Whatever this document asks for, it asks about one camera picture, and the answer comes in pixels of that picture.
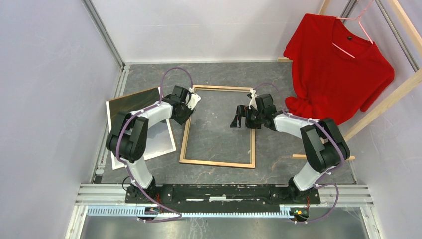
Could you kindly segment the glossy photo print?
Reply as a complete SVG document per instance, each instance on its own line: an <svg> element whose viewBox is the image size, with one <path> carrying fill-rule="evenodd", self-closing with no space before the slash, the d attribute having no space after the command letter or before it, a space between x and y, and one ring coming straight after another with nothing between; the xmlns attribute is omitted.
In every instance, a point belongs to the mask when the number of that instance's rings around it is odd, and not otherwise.
<svg viewBox="0 0 422 239"><path fill-rule="evenodd" d="M108 130L111 131L112 121L108 118ZM176 151L176 144L168 119L163 120L148 129L144 160L156 158Z"/></svg>

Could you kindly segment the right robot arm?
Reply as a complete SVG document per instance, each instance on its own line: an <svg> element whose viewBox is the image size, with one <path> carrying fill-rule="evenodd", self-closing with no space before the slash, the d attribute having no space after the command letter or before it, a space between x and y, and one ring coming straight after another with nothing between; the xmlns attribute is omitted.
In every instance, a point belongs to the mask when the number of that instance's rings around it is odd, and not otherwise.
<svg viewBox="0 0 422 239"><path fill-rule="evenodd" d="M320 178L341 166L350 157L350 149L336 123L331 118L322 120L296 116L290 112L278 111L270 94L248 94L250 103L238 105L231 128L268 128L287 133L302 140L306 164L293 176L287 186L291 202L300 203L315 188Z"/></svg>

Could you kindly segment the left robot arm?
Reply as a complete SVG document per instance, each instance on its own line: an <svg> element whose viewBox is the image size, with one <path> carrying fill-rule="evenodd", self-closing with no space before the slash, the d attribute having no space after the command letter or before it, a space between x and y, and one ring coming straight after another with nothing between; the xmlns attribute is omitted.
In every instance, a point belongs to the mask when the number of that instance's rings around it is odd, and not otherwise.
<svg viewBox="0 0 422 239"><path fill-rule="evenodd" d="M137 196L143 202L150 203L156 198L156 189L152 186L155 179L144 160L148 130L169 119L184 125L200 100L201 97L193 88L175 86L172 93L146 107L117 113L112 122L106 147L117 161L123 164L131 184L138 188Z"/></svg>

